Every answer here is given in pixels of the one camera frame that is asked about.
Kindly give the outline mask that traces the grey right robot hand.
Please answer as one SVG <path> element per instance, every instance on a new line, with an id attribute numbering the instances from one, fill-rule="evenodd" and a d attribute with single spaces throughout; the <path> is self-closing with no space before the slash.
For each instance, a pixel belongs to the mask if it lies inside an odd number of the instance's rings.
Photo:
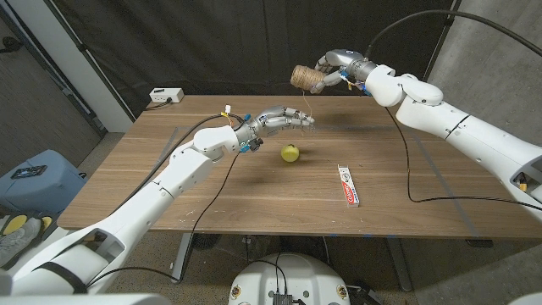
<path id="1" fill-rule="evenodd" d="M 318 94 L 325 87 L 335 86 L 346 80 L 351 83 L 364 82 L 376 67 L 376 64 L 366 59 L 361 53 L 346 49 L 328 51 L 314 67 L 326 76 L 314 85 L 310 92 Z"/>

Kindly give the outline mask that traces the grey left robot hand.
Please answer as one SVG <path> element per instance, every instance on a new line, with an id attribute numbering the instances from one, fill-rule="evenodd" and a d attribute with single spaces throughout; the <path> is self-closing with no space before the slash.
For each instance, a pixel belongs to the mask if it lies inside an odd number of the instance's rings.
<path id="1" fill-rule="evenodd" d="M 303 128 L 313 125 L 314 118 L 301 110 L 285 106 L 264 109 L 259 115 L 243 123 L 235 133 L 240 144 L 262 137 L 270 137 L 283 129 Z"/>

